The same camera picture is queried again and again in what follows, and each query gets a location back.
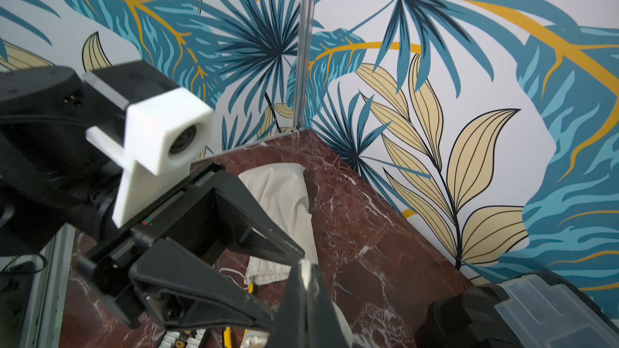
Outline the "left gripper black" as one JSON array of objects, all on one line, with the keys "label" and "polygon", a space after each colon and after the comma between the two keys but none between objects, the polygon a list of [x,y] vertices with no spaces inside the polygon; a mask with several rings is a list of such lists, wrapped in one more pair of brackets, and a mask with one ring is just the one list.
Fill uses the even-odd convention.
[{"label": "left gripper black", "polygon": [[213,269],[225,249],[286,266],[305,257],[241,180],[211,163],[87,252],[77,270],[132,329],[148,314],[169,330],[271,330],[271,309]]}]

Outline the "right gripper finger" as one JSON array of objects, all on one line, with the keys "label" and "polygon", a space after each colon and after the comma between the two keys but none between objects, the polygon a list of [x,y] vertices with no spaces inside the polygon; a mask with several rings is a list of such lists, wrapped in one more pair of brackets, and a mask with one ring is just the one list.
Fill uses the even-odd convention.
[{"label": "right gripper finger", "polygon": [[349,347],[317,264],[291,267],[267,347]]}]

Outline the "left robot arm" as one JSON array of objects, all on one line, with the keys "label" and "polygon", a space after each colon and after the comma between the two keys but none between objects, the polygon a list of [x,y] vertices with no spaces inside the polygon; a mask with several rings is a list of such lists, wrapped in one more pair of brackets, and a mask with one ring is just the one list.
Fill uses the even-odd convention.
[{"label": "left robot arm", "polygon": [[96,241],[79,273],[130,327],[148,314],[171,330],[271,330],[274,312],[214,264],[304,253],[222,165],[192,172],[213,120],[144,61],[3,73],[2,255],[40,251],[69,224]]}]

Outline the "cream drawstring soil bag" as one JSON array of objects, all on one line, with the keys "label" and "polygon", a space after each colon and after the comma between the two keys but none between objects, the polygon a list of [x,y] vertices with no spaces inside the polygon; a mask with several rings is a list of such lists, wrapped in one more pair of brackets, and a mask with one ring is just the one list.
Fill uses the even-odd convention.
[{"label": "cream drawstring soil bag", "polygon": [[[340,329],[343,332],[343,336],[347,341],[349,347],[352,347],[354,343],[354,334],[351,331],[351,327],[348,324],[346,317],[344,316],[340,307],[333,302],[335,314],[339,322]],[[269,332],[259,330],[246,330],[243,335],[243,340],[240,344],[241,348],[263,348],[269,340]]]}]

